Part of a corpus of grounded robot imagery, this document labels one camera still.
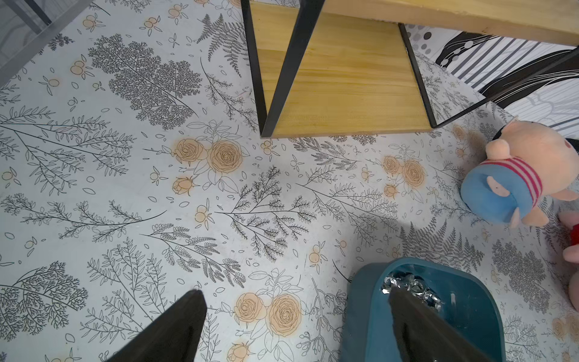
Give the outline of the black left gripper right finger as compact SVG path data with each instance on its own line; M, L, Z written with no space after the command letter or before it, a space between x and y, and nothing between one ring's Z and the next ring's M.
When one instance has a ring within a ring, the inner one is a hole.
M390 292L388 302L401 360L490 360L410 292L394 288Z

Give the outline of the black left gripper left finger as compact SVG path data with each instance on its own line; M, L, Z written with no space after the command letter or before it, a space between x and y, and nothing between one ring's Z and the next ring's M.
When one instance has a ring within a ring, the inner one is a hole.
M188 291L109 360L193 361L206 316L203 293Z

